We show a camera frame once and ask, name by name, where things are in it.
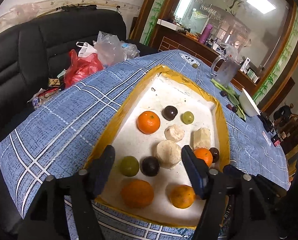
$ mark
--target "glass pitcher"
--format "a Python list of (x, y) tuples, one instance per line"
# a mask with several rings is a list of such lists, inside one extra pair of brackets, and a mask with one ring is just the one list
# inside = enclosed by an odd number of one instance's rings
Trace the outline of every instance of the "glass pitcher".
[[(215, 66), (221, 59), (223, 59), (224, 62), (221, 64), (218, 71), (215, 72)], [(233, 77), (237, 74), (240, 67), (241, 66), (230, 56), (220, 55), (212, 63), (211, 78), (214, 78), (218, 83), (227, 87)]]

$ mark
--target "wooden counter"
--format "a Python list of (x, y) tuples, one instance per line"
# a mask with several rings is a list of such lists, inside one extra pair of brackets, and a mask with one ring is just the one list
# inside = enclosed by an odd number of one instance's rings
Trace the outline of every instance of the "wooden counter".
[[(159, 51), (171, 49), (183, 50), (202, 60), (202, 62), (209, 67), (211, 67), (214, 60), (219, 56), (218, 53), (206, 45), (201, 44), (185, 34), (178, 33), (162, 25), (156, 25), (156, 32), (153, 37), (152, 47)], [(223, 61), (221, 60), (217, 63), (215, 70), (218, 70), (218, 67), (221, 66), (222, 62)], [(251, 96), (253, 96), (253, 90), (256, 87), (256, 84), (241, 71), (238, 71), (231, 83), (239, 90), (244, 88)]]

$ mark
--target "white bowl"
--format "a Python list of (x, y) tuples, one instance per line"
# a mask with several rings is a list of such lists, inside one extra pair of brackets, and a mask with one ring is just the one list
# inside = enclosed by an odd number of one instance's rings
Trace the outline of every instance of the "white bowl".
[(250, 116), (260, 115), (259, 109), (247, 91), (243, 88), (239, 96), (239, 102), (245, 113)]

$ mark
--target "green bamboo pattern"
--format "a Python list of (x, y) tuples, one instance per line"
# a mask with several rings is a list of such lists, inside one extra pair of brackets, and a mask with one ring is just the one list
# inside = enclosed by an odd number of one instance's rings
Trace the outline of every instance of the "green bamboo pattern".
[(148, 24), (148, 30), (147, 30), (147, 32), (144, 33), (144, 35), (145, 35), (145, 38), (144, 38), (144, 41), (143, 41), (144, 45), (149, 44), (150, 37), (152, 35), (154, 27), (156, 26), (157, 19), (158, 19), (158, 16), (159, 16), (159, 13), (161, 11), (161, 8), (163, 6), (164, 1), (165, 0), (155, 0), (153, 6), (151, 8), (151, 11), (150, 11), (150, 14), (149, 14), (149, 15), (151, 15), (149, 17), (150, 21), (146, 23), (146, 26)]
[(265, 82), (261, 85), (261, 87), (257, 90), (257, 92), (253, 96), (253, 100), (258, 104), (261, 99), (266, 95), (267, 91), (269, 91), (274, 83), (276, 82), (277, 78), (281, 74), (282, 70), (281, 66), (282, 64), (289, 61), (292, 52), (294, 51), (294, 47), (292, 46), (292, 43), (294, 39), (298, 39), (298, 8), (296, 12), (296, 18), (294, 20), (293, 28), (290, 33), (290, 36), (288, 38), (287, 44), (281, 53), (277, 63), (275, 64), (273, 70), (271, 71), (270, 75), (267, 77)]

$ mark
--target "white tray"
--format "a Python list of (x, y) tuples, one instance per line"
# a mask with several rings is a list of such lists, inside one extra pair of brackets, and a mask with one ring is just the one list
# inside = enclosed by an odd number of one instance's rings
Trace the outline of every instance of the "white tray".
[[(161, 111), (168, 105), (178, 109), (178, 114), (172, 121), (167, 121), (161, 114)], [(155, 112), (161, 121), (159, 130), (151, 135), (140, 132), (136, 124), (138, 116), (147, 110)], [(194, 122), (190, 125), (184, 124), (180, 118), (181, 114), (186, 111), (194, 114)], [(205, 201), (195, 200), (189, 208), (179, 209), (174, 207), (168, 199), (168, 194), (174, 186), (181, 184), (191, 186), (182, 162), (171, 170), (160, 168), (155, 177), (147, 177), (139, 170), (138, 174), (132, 178), (127, 178), (119, 172), (119, 163), (124, 156), (132, 155), (141, 165), (142, 159), (153, 155), (156, 145), (166, 139), (164, 131), (172, 124), (179, 125), (185, 131), (184, 138), (177, 143), (180, 147), (184, 145), (192, 147), (193, 131), (206, 127), (211, 132), (211, 147), (219, 149), (214, 112), (213, 102), (206, 101), (201, 95), (183, 84), (165, 78), (161, 74), (156, 75), (123, 119), (112, 143), (116, 150), (116, 160), (101, 194), (102, 200), (111, 207), (162, 225), (196, 226)], [(155, 197), (151, 205), (143, 209), (131, 209), (124, 205), (120, 191), (132, 179), (142, 179), (153, 186)]]

